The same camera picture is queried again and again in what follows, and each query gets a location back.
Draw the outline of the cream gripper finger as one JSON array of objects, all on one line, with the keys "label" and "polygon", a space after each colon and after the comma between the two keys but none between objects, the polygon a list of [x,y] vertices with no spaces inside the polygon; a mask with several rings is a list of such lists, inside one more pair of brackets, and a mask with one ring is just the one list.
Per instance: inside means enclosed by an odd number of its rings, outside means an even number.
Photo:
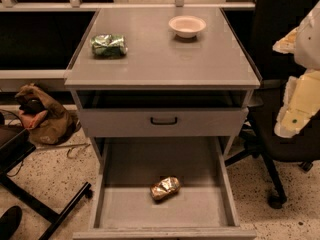
[{"label": "cream gripper finger", "polygon": [[272,49],[282,54],[293,54],[296,47],[297,28],[292,29],[286,36],[278,40]]},{"label": "cream gripper finger", "polygon": [[299,78],[290,76],[285,87],[274,132],[282,138],[292,138],[320,110],[320,72],[308,69]]}]

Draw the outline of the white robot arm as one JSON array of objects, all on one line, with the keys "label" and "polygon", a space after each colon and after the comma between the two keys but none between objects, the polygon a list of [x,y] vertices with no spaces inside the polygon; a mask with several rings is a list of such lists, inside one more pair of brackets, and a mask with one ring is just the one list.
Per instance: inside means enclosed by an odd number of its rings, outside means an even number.
[{"label": "white robot arm", "polygon": [[290,76],[285,87],[274,132],[282,138],[298,134],[320,110],[320,1],[298,27],[273,45],[282,54],[292,53],[296,64],[306,71]]}]

